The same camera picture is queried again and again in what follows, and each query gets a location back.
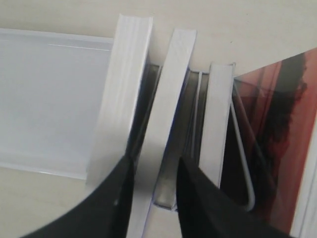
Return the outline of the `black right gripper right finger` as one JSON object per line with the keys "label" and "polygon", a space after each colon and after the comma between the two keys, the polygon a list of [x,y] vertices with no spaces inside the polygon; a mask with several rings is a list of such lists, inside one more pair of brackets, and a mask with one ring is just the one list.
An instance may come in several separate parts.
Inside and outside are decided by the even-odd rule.
{"label": "black right gripper right finger", "polygon": [[187,157],[179,159],[176,200],[184,238],[286,238],[221,192]]}

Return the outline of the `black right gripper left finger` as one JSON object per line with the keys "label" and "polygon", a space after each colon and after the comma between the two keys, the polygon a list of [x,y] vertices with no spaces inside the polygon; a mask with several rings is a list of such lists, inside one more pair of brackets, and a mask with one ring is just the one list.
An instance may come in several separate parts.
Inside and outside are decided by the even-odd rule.
{"label": "black right gripper left finger", "polygon": [[29,238],[124,238],[134,189],[134,162],[124,156],[108,177],[72,210]]}

